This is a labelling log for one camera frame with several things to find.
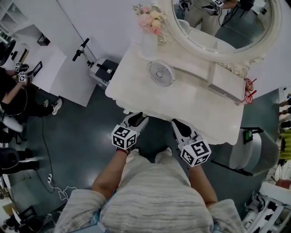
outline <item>mirror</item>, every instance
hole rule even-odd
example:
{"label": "mirror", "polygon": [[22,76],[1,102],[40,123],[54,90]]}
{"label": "mirror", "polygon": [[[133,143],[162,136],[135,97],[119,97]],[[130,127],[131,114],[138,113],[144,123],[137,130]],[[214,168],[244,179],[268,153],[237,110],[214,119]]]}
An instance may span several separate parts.
{"label": "mirror", "polygon": [[244,51],[261,41],[269,30],[270,0],[225,0],[223,9],[217,8],[217,13],[210,15],[216,8],[213,4],[212,0],[173,0],[181,31],[205,50]]}

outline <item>ornate carving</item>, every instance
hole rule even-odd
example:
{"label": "ornate carving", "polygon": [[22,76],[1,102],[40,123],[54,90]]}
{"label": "ornate carving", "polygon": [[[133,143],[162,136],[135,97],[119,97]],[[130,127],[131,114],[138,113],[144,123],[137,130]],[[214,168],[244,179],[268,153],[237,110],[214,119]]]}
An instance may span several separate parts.
{"label": "ornate carving", "polygon": [[250,70],[251,64],[258,64],[260,61],[264,60],[263,57],[256,57],[250,61],[240,62],[240,63],[224,63],[218,62],[219,65],[231,71],[240,78],[247,76],[248,71]]}

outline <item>red straw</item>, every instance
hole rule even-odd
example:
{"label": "red straw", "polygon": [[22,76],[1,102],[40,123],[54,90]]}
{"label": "red straw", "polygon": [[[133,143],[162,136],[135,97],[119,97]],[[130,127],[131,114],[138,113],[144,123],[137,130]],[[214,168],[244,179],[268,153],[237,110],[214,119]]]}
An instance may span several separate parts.
{"label": "red straw", "polygon": [[[254,81],[256,81],[256,79],[255,79]],[[254,82],[254,81],[253,81],[253,82]],[[253,82],[249,83],[249,85],[252,84]]]}
{"label": "red straw", "polygon": [[248,97],[250,98],[255,93],[256,93],[256,90],[253,93],[251,93]]}

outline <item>forearm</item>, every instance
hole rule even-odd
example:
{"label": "forearm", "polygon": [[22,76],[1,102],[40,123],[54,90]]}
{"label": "forearm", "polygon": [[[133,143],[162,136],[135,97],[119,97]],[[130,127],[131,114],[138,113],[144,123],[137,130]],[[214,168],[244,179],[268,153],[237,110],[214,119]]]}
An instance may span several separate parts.
{"label": "forearm", "polygon": [[235,8],[237,1],[227,1],[224,3],[223,9],[233,9]]}
{"label": "forearm", "polygon": [[117,151],[107,167],[97,176],[91,189],[109,199],[121,180],[126,157],[125,152]]}
{"label": "forearm", "polygon": [[14,70],[6,71],[6,74],[10,77],[17,75],[16,71],[14,71]]}
{"label": "forearm", "polygon": [[217,196],[200,165],[189,169],[191,187],[203,198],[206,206],[217,202]]}
{"label": "forearm", "polygon": [[8,93],[5,94],[4,98],[2,99],[2,102],[5,104],[10,104],[10,102],[14,99],[14,97],[17,95],[19,90],[22,88],[22,83],[17,83],[16,86]]}

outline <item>fan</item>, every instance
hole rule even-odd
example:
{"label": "fan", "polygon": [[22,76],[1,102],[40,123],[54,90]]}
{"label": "fan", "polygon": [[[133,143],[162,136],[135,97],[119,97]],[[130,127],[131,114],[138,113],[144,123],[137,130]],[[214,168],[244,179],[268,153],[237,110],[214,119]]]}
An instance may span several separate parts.
{"label": "fan", "polygon": [[178,22],[185,33],[188,34],[190,32],[190,24],[185,20],[178,20]]}
{"label": "fan", "polygon": [[175,81],[174,68],[163,60],[150,62],[148,68],[151,78],[161,86],[169,86]]}

